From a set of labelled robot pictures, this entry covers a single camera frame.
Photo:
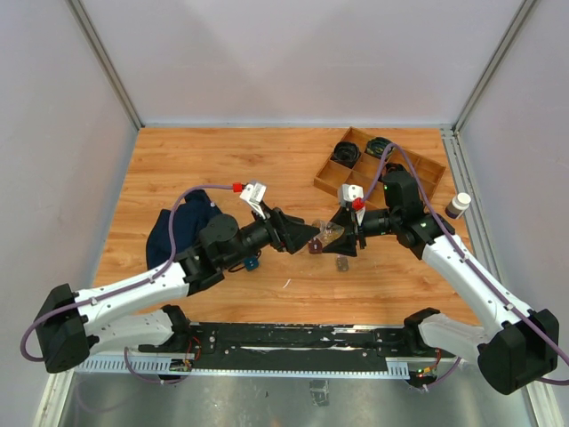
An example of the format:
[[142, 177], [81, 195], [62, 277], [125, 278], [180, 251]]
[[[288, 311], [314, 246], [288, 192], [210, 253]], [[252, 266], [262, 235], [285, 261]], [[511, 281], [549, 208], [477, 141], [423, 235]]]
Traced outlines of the clear glass pill jar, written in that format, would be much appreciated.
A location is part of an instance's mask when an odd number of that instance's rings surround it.
[[323, 246], [327, 246], [338, 240], [344, 233], [344, 228], [334, 222], [314, 220], [312, 226], [319, 229], [316, 239], [319, 240]]

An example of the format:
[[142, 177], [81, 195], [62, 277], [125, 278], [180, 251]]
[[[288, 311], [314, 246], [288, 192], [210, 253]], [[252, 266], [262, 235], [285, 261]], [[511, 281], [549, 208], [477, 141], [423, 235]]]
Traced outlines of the grey pill box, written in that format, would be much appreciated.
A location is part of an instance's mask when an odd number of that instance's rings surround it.
[[349, 258], [344, 255], [336, 257], [336, 268], [339, 272], [346, 272], [349, 270]]

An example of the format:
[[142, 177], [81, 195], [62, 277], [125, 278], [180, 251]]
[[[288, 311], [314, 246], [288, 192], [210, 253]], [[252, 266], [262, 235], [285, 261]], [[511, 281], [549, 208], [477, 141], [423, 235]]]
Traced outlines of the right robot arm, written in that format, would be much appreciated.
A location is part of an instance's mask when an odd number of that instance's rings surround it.
[[480, 323], [470, 326], [437, 309], [420, 310], [404, 321], [405, 349], [414, 356], [445, 350], [474, 363], [504, 395], [544, 380], [557, 368], [557, 318], [534, 310], [493, 277], [453, 228], [425, 206], [418, 182], [406, 170], [385, 174], [382, 187], [386, 208], [368, 210], [362, 187], [341, 185], [332, 222], [342, 234], [324, 252], [356, 256], [367, 238], [393, 235], [453, 287]]

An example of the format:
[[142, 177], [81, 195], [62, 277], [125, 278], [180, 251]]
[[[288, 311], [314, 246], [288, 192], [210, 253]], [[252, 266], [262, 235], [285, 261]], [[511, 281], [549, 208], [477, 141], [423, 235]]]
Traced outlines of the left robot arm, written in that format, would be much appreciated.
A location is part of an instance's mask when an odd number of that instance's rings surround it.
[[40, 360], [50, 374], [76, 367], [108, 347], [116, 336], [114, 323], [134, 324], [135, 311], [203, 292], [221, 282], [226, 270], [265, 246], [295, 254], [318, 232], [278, 208], [244, 227], [221, 213], [199, 231], [193, 246], [143, 274], [102, 288], [74, 291], [67, 284], [56, 286], [33, 325]]

